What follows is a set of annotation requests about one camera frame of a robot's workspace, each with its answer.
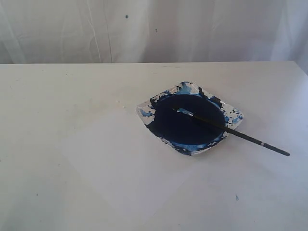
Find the white table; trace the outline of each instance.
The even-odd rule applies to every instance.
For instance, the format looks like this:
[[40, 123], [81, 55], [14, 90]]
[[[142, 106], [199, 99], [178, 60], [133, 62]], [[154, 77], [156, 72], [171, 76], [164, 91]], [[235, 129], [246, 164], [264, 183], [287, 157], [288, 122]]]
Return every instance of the white table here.
[[[185, 80], [291, 156], [163, 144], [135, 107]], [[294, 62], [0, 65], [0, 230], [306, 231], [307, 100]]]

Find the black paintbrush handle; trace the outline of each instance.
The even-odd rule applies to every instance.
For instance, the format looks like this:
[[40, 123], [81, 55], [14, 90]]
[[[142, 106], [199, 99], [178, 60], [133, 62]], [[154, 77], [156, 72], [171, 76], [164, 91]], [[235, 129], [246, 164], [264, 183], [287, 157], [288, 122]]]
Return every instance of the black paintbrush handle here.
[[240, 132], [238, 132], [238, 131], [236, 131], [236, 130], [233, 130], [233, 129], [231, 129], [231, 128], [227, 128], [227, 127], [222, 126], [222, 125], [220, 125], [220, 124], [216, 124], [216, 123], [214, 123], [214, 122], [212, 122], [212, 121], [209, 121], [209, 120], [207, 120], [207, 119], [201, 118], [201, 117], [196, 116], [196, 115], [190, 115], [190, 116], [192, 116], [193, 118], [196, 118], [196, 119], [198, 119], [198, 120], [201, 120], [201, 121], [203, 121], [203, 122], [206, 122], [206, 123], [208, 123], [208, 124], [210, 124], [210, 125], [213, 125], [213, 126], [215, 126], [215, 127], [217, 127], [217, 128], [220, 128], [221, 130], [226, 131], [226, 132], [228, 132], [228, 133], [231, 133], [232, 135], [241, 137], [241, 138], [243, 138], [243, 139], [245, 139], [245, 140], [247, 140], [247, 141], [250, 141], [250, 142], [255, 143], [255, 144], [258, 144], [258, 145], [261, 145], [261, 146], [263, 146], [263, 147], [265, 147], [265, 148], [271, 149], [271, 150], [273, 150], [273, 151], [275, 151], [275, 152], [278, 152], [278, 153], [280, 153], [280, 154], [282, 154], [282, 155], [290, 156], [290, 154], [289, 154], [288, 152], [284, 151], [284, 150], [281, 150], [281, 149], [276, 148], [276, 147], [274, 147], [274, 146], [271, 146], [271, 145], [269, 145], [269, 144], [267, 144], [267, 143], [264, 143], [264, 142], [262, 142], [262, 141], [259, 141], [259, 140], [255, 139], [255, 138], [252, 138], [252, 137], [250, 137], [250, 136], [247, 136], [247, 135], [245, 135], [245, 134], [243, 134], [243, 133], [240, 133]]

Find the white wall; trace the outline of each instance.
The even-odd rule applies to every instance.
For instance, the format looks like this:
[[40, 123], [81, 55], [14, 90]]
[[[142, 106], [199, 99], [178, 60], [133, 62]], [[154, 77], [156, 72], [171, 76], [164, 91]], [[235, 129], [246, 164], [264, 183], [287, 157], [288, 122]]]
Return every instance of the white wall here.
[[306, 0], [0, 0], [0, 63], [307, 57]]

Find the square ceramic dish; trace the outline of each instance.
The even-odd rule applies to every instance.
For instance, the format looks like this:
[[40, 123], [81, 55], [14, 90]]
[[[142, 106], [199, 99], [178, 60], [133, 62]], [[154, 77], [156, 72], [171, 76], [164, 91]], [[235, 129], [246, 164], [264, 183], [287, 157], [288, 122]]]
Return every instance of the square ceramic dish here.
[[243, 119], [238, 109], [191, 82], [182, 82], [139, 104], [137, 114], [145, 126], [161, 141], [185, 155], [212, 148], [228, 133], [172, 110], [175, 105], [231, 129], [236, 129]]

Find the paint dish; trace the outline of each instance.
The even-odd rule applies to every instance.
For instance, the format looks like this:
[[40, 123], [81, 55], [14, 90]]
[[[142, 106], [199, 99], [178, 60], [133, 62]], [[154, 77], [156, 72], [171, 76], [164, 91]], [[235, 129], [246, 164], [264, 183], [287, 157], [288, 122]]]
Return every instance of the paint dish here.
[[228, 133], [176, 112], [174, 107], [232, 129], [243, 119], [238, 109], [191, 82], [182, 82], [138, 105], [137, 114], [145, 126], [184, 155], [204, 152], [225, 139]]

